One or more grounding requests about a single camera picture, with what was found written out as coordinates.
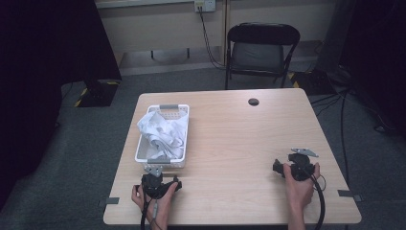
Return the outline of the person's left hand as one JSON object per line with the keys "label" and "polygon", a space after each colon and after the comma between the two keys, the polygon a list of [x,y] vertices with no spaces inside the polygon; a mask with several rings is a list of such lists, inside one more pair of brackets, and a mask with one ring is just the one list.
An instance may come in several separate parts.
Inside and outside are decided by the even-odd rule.
{"label": "person's left hand", "polygon": [[[177,182],[173,183],[167,193],[160,199],[157,199],[158,203],[158,212],[156,216],[156,221],[163,223],[165,222],[168,224],[169,219],[169,211],[171,208],[171,200],[173,195],[175,194],[175,188],[177,186]],[[141,211],[144,211],[146,207],[147,209],[147,220],[150,223],[152,221],[152,212],[153,212],[153,204],[155,200],[152,200],[147,195],[144,195],[144,191],[141,185],[134,185],[132,188],[132,201],[140,208]]]}

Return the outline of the white plastic basket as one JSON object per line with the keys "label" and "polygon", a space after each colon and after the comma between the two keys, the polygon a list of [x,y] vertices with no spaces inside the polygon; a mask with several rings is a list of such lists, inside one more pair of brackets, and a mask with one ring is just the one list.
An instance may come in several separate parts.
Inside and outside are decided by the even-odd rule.
{"label": "white plastic basket", "polygon": [[[180,118],[181,111],[184,111],[190,118],[190,107],[187,104],[154,104],[154,105],[150,105],[148,107],[146,114],[148,114],[148,112],[153,112],[153,111],[157,111],[166,120],[175,120],[175,119]],[[137,147],[137,150],[135,153],[135,161],[143,164],[144,166],[158,165],[158,166],[162,166],[164,168],[183,168],[185,166],[185,162],[186,162],[188,128],[189,128],[189,122],[186,127],[186,146],[184,149],[184,156],[182,158],[180,158],[180,159],[166,159],[166,158],[150,159],[149,156],[152,153],[154,153],[154,147],[152,147],[150,145],[148,139],[144,135],[142,135],[140,132],[139,144],[138,144],[138,147]]]}

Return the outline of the black folding chair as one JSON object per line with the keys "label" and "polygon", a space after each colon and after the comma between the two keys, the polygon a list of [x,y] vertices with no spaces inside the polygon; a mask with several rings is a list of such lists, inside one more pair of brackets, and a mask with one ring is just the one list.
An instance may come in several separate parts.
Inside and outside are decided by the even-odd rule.
{"label": "black folding chair", "polygon": [[301,38],[291,25],[246,22],[227,33],[225,88],[233,74],[281,79],[284,87],[287,72]]}

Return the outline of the white wall socket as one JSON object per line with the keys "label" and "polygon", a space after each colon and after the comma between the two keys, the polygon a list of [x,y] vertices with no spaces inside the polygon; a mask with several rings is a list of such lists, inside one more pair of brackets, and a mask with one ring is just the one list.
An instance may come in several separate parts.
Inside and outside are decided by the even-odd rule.
{"label": "white wall socket", "polygon": [[194,10],[196,12],[214,12],[216,10],[216,1],[194,0]]}

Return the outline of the black yellow-striped floor box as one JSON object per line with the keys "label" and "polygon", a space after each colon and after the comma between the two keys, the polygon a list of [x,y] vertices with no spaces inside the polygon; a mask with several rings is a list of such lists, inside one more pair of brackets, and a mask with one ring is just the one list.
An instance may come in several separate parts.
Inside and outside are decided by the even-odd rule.
{"label": "black yellow-striped floor box", "polygon": [[287,75],[295,88],[302,88],[307,96],[330,95],[335,90],[324,72],[291,72]]}

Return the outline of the white cloth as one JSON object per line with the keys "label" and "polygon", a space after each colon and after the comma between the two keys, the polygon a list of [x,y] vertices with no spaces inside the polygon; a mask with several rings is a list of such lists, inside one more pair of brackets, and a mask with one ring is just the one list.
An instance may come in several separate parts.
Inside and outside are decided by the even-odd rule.
{"label": "white cloth", "polygon": [[184,111],[180,114],[181,117],[178,119],[166,120],[157,111],[153,111],[148,112],[138,122],[137,127],[141,134],[154,147],[150,159],[180,159],[184,156],[189,117]]}

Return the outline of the dark curtain with stand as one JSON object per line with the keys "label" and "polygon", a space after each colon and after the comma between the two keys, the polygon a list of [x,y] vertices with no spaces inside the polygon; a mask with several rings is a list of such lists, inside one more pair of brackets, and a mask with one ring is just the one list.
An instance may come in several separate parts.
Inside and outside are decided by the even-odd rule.
{"label": "dark curtain with stand", "polygon": [[344,65],[387,132],[406,138],[406,0],[332,0],[316,68]]}

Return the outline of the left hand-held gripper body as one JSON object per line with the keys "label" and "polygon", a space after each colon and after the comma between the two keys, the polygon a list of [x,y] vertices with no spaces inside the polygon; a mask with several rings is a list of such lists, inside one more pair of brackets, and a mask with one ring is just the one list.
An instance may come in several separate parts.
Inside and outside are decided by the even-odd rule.
{"label": "left hand-held gripper body", "polygon": [[162,198],[175,182],[175,179],[172,179],[171,182],[164,183],[162,170],[161,166],[147,166],[145,167],[146,174],[142,176],[143,191],[153,199]]}

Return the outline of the black yellow-striped stand base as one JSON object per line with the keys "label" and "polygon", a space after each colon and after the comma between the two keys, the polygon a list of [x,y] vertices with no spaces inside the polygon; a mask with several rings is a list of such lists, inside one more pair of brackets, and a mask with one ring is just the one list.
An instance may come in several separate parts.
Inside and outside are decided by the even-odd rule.
{"label": "black yellow-striped stand base", "polygon": [[75,107],[110,106],[120,83],[118,81],[100,82],[95,89],[84,88]]}

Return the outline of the large black curtain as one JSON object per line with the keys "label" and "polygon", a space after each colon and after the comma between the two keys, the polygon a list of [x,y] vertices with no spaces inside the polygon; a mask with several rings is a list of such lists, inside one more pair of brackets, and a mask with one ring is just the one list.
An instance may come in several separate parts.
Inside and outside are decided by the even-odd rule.
{"label": "large black curtain", "polygon": [[61,86],[120,77],[95,0],[0,0],[0,210],[42,160]]}

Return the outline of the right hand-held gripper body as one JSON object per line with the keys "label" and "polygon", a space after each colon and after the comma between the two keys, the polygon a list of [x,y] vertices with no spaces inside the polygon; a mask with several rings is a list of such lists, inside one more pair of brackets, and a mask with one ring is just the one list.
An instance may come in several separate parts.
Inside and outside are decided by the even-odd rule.
{"label": "right hand-held gripper body", "polygon": [[311,149],[292,148],[292,153],[288,154],[288,160],[291,162],[291,175],[297,181],[305,181],[313,178],[315,166],[310,163],[309,157],[318,157],[318,154]]}

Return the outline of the person's right hand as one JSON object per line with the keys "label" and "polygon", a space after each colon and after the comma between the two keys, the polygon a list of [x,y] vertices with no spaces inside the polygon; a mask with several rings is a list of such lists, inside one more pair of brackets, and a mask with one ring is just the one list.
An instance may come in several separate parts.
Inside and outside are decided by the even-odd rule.
{"label": "person's right hand", "polygon": [[299,214],[311,202],[314,182],[311,178],[304,181],[295,180],[291,173],[291,167],[287,163],[283,164],[283,172],[289,211],[292,214]]}

